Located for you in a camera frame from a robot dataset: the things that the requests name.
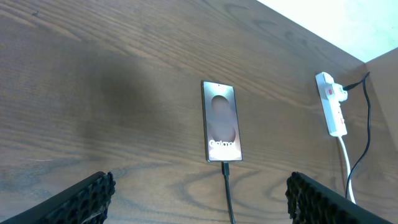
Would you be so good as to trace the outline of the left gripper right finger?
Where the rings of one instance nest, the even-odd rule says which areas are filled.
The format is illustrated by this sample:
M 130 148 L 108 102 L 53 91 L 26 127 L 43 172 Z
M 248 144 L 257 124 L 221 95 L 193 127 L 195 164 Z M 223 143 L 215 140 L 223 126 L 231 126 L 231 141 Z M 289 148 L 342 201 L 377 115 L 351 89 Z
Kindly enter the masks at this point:
M 391 224 L 300 172 L 287 179 L 285 196 L 293 223 Z

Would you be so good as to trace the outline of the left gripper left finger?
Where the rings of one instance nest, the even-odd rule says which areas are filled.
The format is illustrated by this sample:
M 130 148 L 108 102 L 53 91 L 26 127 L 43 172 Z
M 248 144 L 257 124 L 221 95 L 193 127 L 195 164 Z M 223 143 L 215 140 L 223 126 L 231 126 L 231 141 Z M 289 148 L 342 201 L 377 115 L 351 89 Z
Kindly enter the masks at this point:
M 111 172 L 96 172 L 1 224 L 103 224 L 115 185 Z

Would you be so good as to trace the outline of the Samsung Galaxy smartphone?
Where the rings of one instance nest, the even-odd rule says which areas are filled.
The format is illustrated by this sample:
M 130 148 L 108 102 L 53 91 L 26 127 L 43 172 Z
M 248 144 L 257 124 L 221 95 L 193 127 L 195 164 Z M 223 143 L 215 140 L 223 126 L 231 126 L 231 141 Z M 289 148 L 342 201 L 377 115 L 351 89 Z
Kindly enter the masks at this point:
M 202 81 L 201 94 L 207 161 L 242 161 L 234 87 Z

